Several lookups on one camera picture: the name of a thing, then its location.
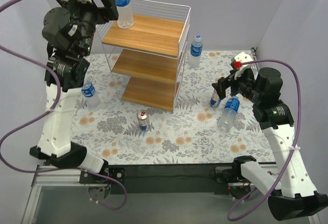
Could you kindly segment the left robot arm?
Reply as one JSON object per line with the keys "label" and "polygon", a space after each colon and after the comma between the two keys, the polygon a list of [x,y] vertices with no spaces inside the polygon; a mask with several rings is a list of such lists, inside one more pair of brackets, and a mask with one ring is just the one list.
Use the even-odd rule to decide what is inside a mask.
{"label": "left robot arm", "polygon": [[48,42],[49,69],[45,73],[46,117],[38,144],[30,155],[59,169],[81,168],[103,183],[109,177],[108,165],[87,148],[71,141],[71,124],[77,98],[84,85],[97,25],[118,19],[115,0],[57,0],[59,7],[44,17],[42,36]]}

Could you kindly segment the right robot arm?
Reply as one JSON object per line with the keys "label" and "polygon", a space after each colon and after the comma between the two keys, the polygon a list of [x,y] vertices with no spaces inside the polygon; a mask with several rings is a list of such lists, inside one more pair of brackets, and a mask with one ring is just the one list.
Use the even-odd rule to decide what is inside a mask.
{"label": "right robot arm", "polygon": [[233,95],[241,94],[253,103],[254,117],[271,146],[280,173],[274,178],[254,157],[240,156],[234,158],[232,176],[240,182],[248,179],[265,195],[278,221],[313,216],[327,207],[327,195],[318,193],[304,166],[291,111],[279,98],[282,84],[280,72],[268,67],[260,69],[257,76],[250,68],[242,74],[232,70],[228,77],[212,84],[221,99],[230,88]]}

